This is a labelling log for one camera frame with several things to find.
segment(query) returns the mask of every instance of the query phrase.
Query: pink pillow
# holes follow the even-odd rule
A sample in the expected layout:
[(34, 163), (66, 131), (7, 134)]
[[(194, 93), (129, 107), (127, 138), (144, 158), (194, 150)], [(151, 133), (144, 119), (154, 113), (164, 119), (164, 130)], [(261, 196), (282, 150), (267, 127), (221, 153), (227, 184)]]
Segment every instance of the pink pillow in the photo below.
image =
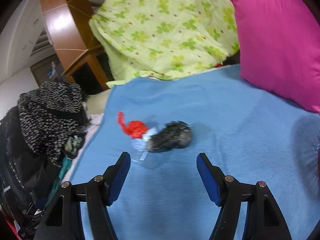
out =
[(320, 113), (320, 26), (302, 0), (231, 0), (242, 78)]

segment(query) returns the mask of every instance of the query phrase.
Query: red object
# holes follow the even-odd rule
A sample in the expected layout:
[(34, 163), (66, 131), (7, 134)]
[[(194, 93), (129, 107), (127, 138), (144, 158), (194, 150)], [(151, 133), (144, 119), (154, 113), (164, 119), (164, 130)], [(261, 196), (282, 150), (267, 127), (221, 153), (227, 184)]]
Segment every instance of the red object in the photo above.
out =
[(124, 114), (122, 112), (118, 113), (117, 121), (124, 133), (130, 135), (132, 139), (142, 138), (142, 135), (149, 130), (142, 121), (131, 121), (126, 127), (124, 123)]

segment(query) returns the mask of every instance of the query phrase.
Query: pile of clothes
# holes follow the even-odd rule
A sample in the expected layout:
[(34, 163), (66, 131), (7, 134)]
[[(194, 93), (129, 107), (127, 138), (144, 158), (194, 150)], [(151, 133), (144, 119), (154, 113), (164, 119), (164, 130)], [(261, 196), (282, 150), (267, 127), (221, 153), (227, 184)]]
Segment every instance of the pile of clothes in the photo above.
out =
[[(88, 123), (78, 84), (45, 82), (20, 95), (0, 122), (0, 203), (7, 216), (15, 205), (28, 223), (45, 206), (63, 160), (82, 147)], [(5, 197), (9, 189), (13, 204)]]

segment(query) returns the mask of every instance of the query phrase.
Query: black fuzzy object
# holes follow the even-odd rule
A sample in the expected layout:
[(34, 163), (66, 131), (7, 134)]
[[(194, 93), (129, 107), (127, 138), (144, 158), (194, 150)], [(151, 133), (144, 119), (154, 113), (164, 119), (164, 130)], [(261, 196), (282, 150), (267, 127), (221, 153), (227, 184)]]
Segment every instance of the black fuzzy object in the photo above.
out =
[(149, 152), (165, 152), (172, 148), (187, 147), (192, 138), (191, 128), (185, 122), (170, 122), (165, 128), (151, 137), (147, 143)]

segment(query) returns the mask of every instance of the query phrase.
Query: red yarn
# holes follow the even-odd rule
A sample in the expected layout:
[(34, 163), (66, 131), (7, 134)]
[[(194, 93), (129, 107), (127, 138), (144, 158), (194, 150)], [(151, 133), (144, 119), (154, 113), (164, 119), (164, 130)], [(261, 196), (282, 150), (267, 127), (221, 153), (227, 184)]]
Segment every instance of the red yarn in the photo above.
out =
[(124, 114), (122, 112), (118, 113), (118, 124), (125, 134), (130, 135), (132, 139), (142, 138), (149, 128), (142, 121), (131, 121), (128, 126), (124, 123)]

